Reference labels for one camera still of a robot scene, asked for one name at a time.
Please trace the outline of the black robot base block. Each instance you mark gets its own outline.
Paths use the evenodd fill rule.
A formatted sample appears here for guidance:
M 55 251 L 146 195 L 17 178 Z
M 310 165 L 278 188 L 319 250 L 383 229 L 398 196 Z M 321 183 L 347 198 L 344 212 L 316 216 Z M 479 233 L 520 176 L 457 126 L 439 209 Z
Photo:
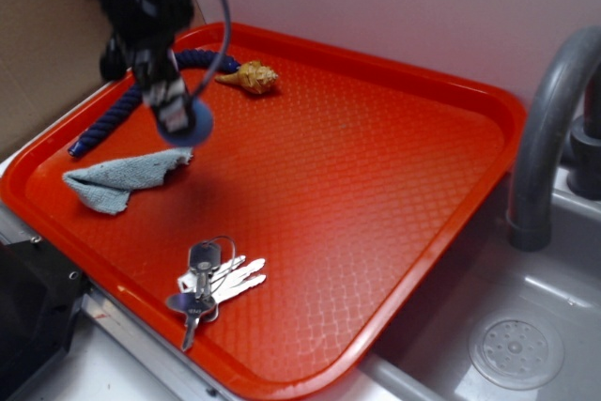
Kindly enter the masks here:
M 46 240 L 1 245 L 1 398 L 13 400 L 68 353 L 88 281 Z

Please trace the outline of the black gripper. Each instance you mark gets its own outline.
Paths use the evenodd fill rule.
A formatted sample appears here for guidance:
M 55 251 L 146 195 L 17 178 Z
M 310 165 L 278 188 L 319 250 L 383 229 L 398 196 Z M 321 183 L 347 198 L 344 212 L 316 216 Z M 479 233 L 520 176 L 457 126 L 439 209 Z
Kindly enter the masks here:
M 106 81 L 133 71 L 161 134 L 191 134 L 193 101 L 171 46 L 193 19 L 192 0 L 98 0 L 112 36 L 100 57 Z

